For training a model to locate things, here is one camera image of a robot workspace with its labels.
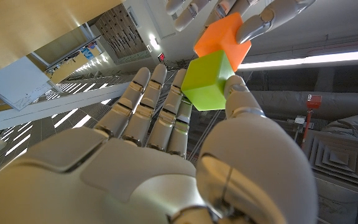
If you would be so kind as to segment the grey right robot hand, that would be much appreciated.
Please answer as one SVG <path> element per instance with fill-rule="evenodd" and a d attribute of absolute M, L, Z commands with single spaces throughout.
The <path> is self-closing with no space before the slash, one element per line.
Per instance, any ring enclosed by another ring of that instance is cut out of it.
<path fill-rule="evenodd" d="M 192 164 L 185 70 L 167 115 L 140 113 L 155 108 L 166 74 L 141 68 L 94 128 L 62 131 L 0 168 L 0 223 L 316 223 L 306 156 L 242 77 L 225 82 L 226 119 Z"/>

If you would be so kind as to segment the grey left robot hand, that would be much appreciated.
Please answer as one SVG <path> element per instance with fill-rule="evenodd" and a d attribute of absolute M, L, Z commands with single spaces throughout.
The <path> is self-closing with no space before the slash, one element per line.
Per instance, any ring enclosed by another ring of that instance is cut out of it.
<path fill-rule="evenodd" d="M 182 31 L 210 3 L 210 0 L 193 0 L 175 20 L 175 29 Z M 218 0 L 204 27 L 234 13 L 244 15 L 257 0 Z M 236 42 L 242 44 L 276 29 L 293 19 L 314 3 L 314 0 L 274 0 L 264 10 L 248 18 L 236 31 Z"/>

